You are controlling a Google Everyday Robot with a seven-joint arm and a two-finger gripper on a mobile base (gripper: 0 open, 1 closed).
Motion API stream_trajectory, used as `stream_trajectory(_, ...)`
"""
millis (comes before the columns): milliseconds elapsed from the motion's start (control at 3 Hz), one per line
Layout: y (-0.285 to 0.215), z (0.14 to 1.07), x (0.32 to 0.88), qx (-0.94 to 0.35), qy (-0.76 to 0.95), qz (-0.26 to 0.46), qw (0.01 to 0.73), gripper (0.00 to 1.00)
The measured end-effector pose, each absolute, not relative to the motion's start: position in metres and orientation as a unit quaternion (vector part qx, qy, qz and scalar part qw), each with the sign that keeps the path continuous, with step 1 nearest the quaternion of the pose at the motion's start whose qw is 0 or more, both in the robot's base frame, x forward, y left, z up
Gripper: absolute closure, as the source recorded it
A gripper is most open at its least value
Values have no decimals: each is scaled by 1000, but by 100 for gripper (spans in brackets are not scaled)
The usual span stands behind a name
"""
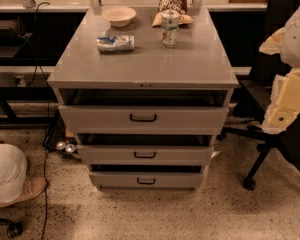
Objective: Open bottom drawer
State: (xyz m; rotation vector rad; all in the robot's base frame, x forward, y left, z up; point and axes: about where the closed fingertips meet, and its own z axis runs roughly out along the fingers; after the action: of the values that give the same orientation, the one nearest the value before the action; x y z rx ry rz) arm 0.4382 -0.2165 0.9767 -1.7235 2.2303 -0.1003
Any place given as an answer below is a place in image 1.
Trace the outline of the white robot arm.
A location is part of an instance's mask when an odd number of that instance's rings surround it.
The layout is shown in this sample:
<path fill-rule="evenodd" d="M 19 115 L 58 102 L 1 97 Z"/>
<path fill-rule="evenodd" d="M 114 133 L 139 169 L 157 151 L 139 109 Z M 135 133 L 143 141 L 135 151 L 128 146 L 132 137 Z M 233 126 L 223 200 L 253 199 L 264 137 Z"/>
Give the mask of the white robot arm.
<path fill-rule="evenodd" d="M 291 67 L 284 76 L 275 76 L 270 105 L 261 125 L 264 132 L 279 134 L 300 114 L 300 6 L 282 28 L 262 43 L 259 51 L 279 54 L 280 60 Z"/>

